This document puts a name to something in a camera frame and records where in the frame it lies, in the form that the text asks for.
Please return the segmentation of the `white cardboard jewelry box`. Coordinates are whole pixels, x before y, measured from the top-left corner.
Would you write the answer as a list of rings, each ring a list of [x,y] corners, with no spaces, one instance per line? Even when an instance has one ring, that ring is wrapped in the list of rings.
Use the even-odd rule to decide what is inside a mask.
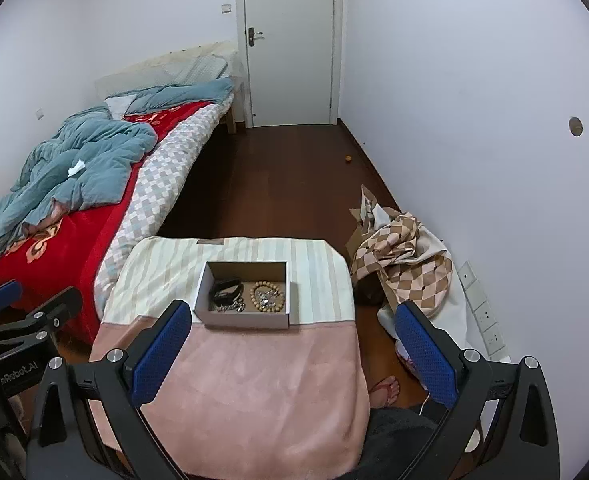
[[[242,299],[236,308],[217,310],[210,291],[215,283],[233,278],[244,283]],[[288,330],[289,278],[285,261],[206,261],[192,310],[209,328]]]

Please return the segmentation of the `red blanket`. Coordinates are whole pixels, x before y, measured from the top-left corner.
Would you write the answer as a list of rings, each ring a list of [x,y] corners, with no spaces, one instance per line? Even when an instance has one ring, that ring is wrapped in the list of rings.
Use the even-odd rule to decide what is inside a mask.
[[[0,258],[0,285],[16,280],[22,287],[12,306],[29,313],[73,286],[83,305],[66,331],[91,344],[125,260],[141,240],[157,234],[224,114],[224,107],[201,101],[128,117],[152,126],[157,146],[134,166],[118,204],[67,214]]]

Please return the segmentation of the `white power strip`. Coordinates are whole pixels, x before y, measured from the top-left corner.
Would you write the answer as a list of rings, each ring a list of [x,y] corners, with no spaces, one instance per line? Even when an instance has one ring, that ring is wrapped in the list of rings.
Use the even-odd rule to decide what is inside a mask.
[[[465,292],[467,306],[474,318],[475,327],[488,359],[507,364],[511,362],[507,344],[503,340],[498,320],[480,278],[473,270],[470,261],[465,261],[458,270],[458,275]]]

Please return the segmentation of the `dark fuzzy trouser leg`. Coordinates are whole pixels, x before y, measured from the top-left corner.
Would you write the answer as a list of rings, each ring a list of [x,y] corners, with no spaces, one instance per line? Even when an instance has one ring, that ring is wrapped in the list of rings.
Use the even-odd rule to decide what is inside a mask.
[[[373,408],[357,465],[344,479],[446,479],[475,427],[444,405]]]

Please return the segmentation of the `white plastic bag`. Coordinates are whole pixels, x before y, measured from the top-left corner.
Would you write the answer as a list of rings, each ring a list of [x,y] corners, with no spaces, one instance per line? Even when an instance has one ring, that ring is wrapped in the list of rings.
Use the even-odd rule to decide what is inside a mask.
[[[422,224],[416,254],[408,262],[411,263],[408,272],[420,272],[410,283],[429,294],[427,300],[413,302],[436,328],[445,330],[460,348],[467,348],[465,291],[448,249]]]

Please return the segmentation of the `foot in pink flip-flop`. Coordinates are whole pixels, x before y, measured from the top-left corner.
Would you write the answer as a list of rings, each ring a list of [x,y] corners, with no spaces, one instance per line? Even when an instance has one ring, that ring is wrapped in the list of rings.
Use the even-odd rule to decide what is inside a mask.
[[[390,408],[398,399],[401,385],[395,376],[387,376],[369,390],[371,408]]]

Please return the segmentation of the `bed with checkered sheet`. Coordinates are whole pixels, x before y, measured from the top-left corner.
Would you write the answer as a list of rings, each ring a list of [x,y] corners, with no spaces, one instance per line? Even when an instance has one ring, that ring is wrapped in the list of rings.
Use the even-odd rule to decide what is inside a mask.
[[[82,296],[70,333],[92,342],[135,246],[157,234],[214,129],[232,123],[237,47],[201,44],[97,81],[99,103],[29,152],[0,199],[0,293],[32,312]]]

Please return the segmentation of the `blue-grey quilt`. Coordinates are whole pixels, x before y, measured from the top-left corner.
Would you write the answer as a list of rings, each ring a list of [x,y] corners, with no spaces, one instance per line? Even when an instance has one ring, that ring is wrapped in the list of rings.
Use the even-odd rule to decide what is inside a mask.
[[[119,203],[134,165],[158,140],[152,126],[115,118],[107,104],[68,117],[52,138],[30,151],[0,199],[0,258],[60,210]]]

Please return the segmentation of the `checkered brown cloth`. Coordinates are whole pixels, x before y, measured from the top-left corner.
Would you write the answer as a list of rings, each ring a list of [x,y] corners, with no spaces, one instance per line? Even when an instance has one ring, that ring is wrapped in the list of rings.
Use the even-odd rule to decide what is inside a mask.
[[[410,283],[420,272],[408,272],[411,268],[408,260],[416,254],[422,223],[409,212],[391,208],[382,212],[385,214],[382,226],[359,222],[347,242],[352,281],[358,283],[375,274],[392,307],[406,300],[427,300],[428,292]]]

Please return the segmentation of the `pink and striped table cloth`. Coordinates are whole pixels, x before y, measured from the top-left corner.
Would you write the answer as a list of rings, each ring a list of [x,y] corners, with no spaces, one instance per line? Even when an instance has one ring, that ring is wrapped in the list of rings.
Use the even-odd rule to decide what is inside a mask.
[[[370,414],[352,281],[324,240],[149,237],[104,305],[93,360],[126,348],[174,300],[195,302],[209,261],[283,261],[288,330],[192,325],[142,411],[186,474],[210,479],[334,479],[352,470]]]

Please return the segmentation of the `black smart watch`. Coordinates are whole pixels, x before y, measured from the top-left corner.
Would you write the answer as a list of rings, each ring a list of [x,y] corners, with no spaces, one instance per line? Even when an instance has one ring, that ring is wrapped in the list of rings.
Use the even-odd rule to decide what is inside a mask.
[[[217,310],[236,308],[244,293],[244,283],[238,278],[217,282],[210,291],[210,299]]]

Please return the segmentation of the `white door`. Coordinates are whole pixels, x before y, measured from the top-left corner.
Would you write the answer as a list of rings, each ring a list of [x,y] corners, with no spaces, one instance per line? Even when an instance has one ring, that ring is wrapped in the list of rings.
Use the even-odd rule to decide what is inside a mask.
[[[333,125],[343,0],[236,0],[249,127]]]

